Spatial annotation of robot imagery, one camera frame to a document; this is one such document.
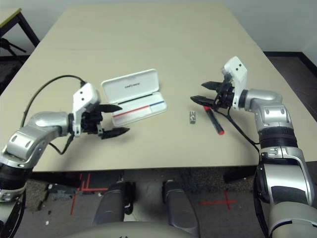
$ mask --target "small metal object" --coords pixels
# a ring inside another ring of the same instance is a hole
[[[190,121],[190,124],[196,123],[196,112],[195,111],[189,112],[189,121]]]

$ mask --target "table leg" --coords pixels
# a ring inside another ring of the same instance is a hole
[[[29,23],[25,20],[25,18],[21,12],[19,14],[17,14],[16,17],[19,18],[19,25],[22,28],[22,30],[27,35],[27,37],[30,39],[32,44],[36,47],[40,42],[39,38],[35,35],[34,31],[30,27]]]

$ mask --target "black baseboard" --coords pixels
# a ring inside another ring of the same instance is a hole
[[[21,60],[27,60],[28,57],[30,57],[30,56],[29,55],[19,56],[19,58]],[[1,56],[0,57],[0,61],[16,61],[16,57],[13,57],[13,56]]]
[[[303,52],[263,51],[267,57],[298,57],[301,62],[317,77],[317,66]]]

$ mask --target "blue stripe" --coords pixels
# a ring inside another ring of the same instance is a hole
[[[156,104],[160,104],[160,103],[163,103],[164,101],[161,101],[161,102],[158,102],[158,103],[153,103],[153,104],[150,104],[149,106],[151,107],[151,106],[154,106],[154,105],[156,105]]]

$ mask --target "black cable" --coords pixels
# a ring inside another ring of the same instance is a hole
[[[24,190],[24,192],[23,192],[22,205],[21,205],[19,218],[17,219],[15,227],[14,227],[12,233],[10,234],[9,238],[13,238],[15,236],[15,233],[17,232],[17,230],[18,230],[18,228],[19,228],[19,226],[21,224],[21,221],[22,221],[22,218],[23,218],[23,214],[24,214],[24,209],[25,209],[25,202],[26,202],[26,190]]]
[[[253,179],[253,203],[254,203],[254,209],[255,209],[256,216],[257,216],[259,225],[261,227],[261,230],[265,238],[268,238],[268,227],[265,221],[264,212],[263,212],[263,208],[259,198],[259,191],[257,187],[257,172]]]
[[[81,85],[82,84],[85,84],[86,82],[84,80],[82,80],[80,77],[77,77],[77,76],[74,76],[74,75],[61,75],[59,77],[56,77],[56,78],[53,78],[51,79],[50,81],[48,81],[47,83],[45,83],[38,91],[36,91],[36,93],[33,95],[33,97],[31,98],[28,106],[26,107],[24,113],[23,113],[23,118],[22,118],[22,122],[21,122],[21,126],[20,127],[23,127],[24,126],[24,123],[25,123],[25,119],[26,119],[26,116],[28,115],[28,112],[30,110],[30,107],[34,101],[34,99],[37,97],[37,95],[46,87],[48,86],[49,84],[53,83],[54,81],[58,80],[58,79],[61,79],[61,78],[76,78],[80,81]]]
[[[228,112],[227,115],[219,112],[217,110],[215,110],[216,113],[219,113],[221,115],[223,115],[225,118],[228,119],[228,121],[238,130],[238,132],[240,132],[241,135],[243,135],[244,138],[246,138],[246,140],[257,150],[257,152],[259,153],[259,149],[256,145],[258,145],[259,143],[255,143],[253,140],[251,140],[244,132],[243,130],[237,125],[237,123],[232,119],[232,117],[230,116],[230,109],[231,107],[228,108]]]
[[[58,76],[58,77],[56,77],[56,78],[51,79],[50,81],[48,81],[47,83],[45,83],[38,91],[36,91],[36,93],[35,93],[35,94],[33,95],[33,97],[31,98],[29,104],[27,105],[27,107],[26,107],[26,109],[25,109],[25,111],[24,111],[24,113],[23,113],[23,118],[22,118],[21,126],[20,126],[20,127],[23,127],[23,126],[24,126],[25,119],[26,119],[26,117],[27,117],[27,115],[28,115],[28,112],[29,112],[29,110],[30,110],[30,107],[31,107],[33,101],[35,100],[35,98],[37,97],[37,95],[38,95],[46,86],[48,86],[49,84],[53,83],[54,81],[56,81],[56,80],[58,80],[58,79],[61,79],[61,78],[68,78],[68,77],[78,79],[78,80],[80,81],[80,85],[81,85],[81,86],[83,86],[83,85],[86,83],[86,82],[85,82],[83,79],[81,79],[80,77],[75,76],[75,75],[68,75],[68,74],[67,74],[67,75],[61,75],[61,76]],[[66,145],[65,145],[65,148],[63,149],[62,152],[61,152],[54,144],[49,143],[49,145],[50,145],[51,147],[53,147],[53,148],[57,151],[57,153],[59,153],[60,155],[62,155],[62,154],[65,153],[65,151],[67,150],[69,144],[73,141],[73,139],[74,139],[74,136],[71,135],[71,136],[68,138],[67,143],[66,143]]]
[[[51,147],[53,147],[60,155],[63,155],[63,154],[66,152],[67,148],[69,147],[70,143],[73,141],[73,139],[74,139],[74,135],[72,134],[72,135],[70,135],[69,138],[67,139],[67,142],[66,142],[66,144],[65,144],[65,147],[64,147],[63,151],[60,151],[60,150],[59,150],[54,144],[52,144],[52,143],[49,143],[49,145],[50,145]]]

